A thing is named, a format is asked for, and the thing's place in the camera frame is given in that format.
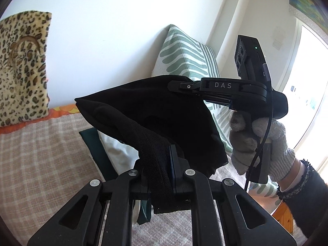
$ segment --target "bolt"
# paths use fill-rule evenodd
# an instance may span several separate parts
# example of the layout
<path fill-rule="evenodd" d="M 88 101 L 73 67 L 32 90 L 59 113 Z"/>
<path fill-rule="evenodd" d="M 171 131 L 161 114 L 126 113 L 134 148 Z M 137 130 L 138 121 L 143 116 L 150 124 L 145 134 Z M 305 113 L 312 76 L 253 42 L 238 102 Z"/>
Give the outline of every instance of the bolt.
<path fill-rule="evenodd" d="M 227 186 L 232 186 L 232 185 L 234 185 L 234 181 L 231 178 L 226 178 L 224 180 L 224 184 Z"/>
<path fill-rule="evenodd" d="M 131 169 L 131 170 L 129 171 L 129 175 L 130 175 L 130 176 L 136 176 L 137 174 L 138 174 L 138 171 L 135 170 L 135 169 Z"/>
<path fill-rule="evenodd" d="M 192 170 L 192 169 L 187 169 L 185 173 L 188 176 L 193 176 L 196 174 L 195 170 Z"/>
<path fill-rule="evenodd" d="M 90 185 L 93 187 L 97 187 L 100 184 L 99 179 L 93 179 L 90 181 Z"/>

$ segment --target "black sleeve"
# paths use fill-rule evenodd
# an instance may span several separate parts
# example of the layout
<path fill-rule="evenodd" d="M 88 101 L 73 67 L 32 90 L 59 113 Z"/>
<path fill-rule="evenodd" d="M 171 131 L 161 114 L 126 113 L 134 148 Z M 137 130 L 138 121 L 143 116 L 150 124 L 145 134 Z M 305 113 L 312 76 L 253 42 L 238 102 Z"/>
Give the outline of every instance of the black sleeve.
<path fill-rule="evenodd" d="M 289 207 L 297 226 L 308 238 L 322 221 L 328 207 L 328 186 L 309 164 L 305 165 L 305 172 L 300 183 L 287 192 L 278 188 L 277 195 Z"/>

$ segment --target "white glove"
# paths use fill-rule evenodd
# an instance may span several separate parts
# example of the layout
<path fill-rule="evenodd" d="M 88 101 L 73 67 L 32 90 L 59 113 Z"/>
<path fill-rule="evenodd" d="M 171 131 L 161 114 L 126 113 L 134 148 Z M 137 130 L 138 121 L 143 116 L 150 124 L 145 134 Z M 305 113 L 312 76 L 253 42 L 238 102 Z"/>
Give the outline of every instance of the white glove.
<path fill-rule="evenodd" d="M 259 118 L 252 123 L 252 130 L 258 137 L 263 137 L 268 126 L 268 118 Z M 239 175 L 245 174 L 254 158 L 257 141 L 255 136 L 245 131 L 246 123 L 242 114 L 234 112 L 230 119 L 230 143 L 233 147 L 231 161 Z M 286 130 L 282 123 L 272 120 L 268 138 L 272 140 L 272 153 L 269 176 L 272 181 L 282 180 L 290 171 L 295 159 L 294 150 L 288 148 Z M 254 166 L 260 162 L 258 157 Z"/>

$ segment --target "orange floral sheet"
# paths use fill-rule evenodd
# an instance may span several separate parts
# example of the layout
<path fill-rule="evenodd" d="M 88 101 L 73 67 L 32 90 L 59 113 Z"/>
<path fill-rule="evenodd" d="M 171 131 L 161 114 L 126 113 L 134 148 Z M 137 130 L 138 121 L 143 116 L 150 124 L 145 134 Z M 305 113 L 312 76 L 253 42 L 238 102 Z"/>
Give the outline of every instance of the orange floral sheet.
<path fill-rule="evenodd" d="M 76 107 L 75 104 L 66 105 L 66 106 L 58 106 L 58 107 L 50 109 L 49 114 L 46 117 L 0 128 L 0 134 L 8 134 L 8 133 L 20 130 L 29 124 L 33 124 L 33 123 L 40 122 L 40 121 L 45 121 L 45 120 L 52 119 L 52 118 L 58 118 L 63 115 L 76 114 L 79 112 L 80 111 Z"/>

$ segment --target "leopard print cushion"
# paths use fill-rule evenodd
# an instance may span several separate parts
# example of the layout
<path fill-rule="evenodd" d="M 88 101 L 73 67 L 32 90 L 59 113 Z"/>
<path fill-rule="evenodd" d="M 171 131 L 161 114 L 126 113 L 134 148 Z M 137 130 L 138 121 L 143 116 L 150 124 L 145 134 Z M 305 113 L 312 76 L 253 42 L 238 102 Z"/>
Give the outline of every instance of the leopard print cushion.
<path fill-rule="evenodd" d="M 0 127 L 47 116 L 46 41 L 51 13 L 0 21 Z"/>

